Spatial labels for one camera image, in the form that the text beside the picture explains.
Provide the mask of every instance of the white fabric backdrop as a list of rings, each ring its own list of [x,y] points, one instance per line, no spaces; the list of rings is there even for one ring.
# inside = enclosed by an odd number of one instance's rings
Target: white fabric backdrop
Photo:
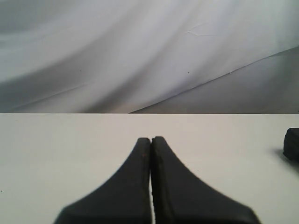
[[[297,47],[298,11],[298,0],[0,0],[0,111],[144,108]]]

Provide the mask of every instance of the white table surface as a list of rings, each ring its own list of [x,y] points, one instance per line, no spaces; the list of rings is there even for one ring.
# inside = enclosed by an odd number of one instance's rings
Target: white table surface
[[[281,155],[289,127],[298,115],[0,114],[0,223],[53,223],[118,169],[138,137],[159,135],[263,224],[298,224],[299,166]]]

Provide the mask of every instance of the black object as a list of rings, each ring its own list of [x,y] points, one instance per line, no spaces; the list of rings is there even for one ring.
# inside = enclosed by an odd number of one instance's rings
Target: black object
[[[163,137],[141,138],[100,188],[64,208],[56,224],[149,224],[149,172],[157,224],[259,224],[253,211],[191,173]]]
[[[150,224],[150,140],[138,139],[119,170],[101,187],[64,208],[56,224]]]
[[[290,128],[284,140],[284,155],[299,162],[299,128]]]

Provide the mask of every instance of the white tabletop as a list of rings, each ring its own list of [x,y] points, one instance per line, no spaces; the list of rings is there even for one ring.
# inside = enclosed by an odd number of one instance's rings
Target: white tabletop
[[[0,223],[53,223],[117,170],[138,137],[158,135],[263,224],[297,224],[299,166],[281,155],[289,127],[298,115],[0,114]]]

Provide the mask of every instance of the wrinkled fabric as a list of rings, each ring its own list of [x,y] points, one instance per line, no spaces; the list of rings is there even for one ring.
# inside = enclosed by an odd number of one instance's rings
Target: wrinkled fabric
[[[147,107],[299,46],[298,11],[298,0],[1,0],[0,111]]]

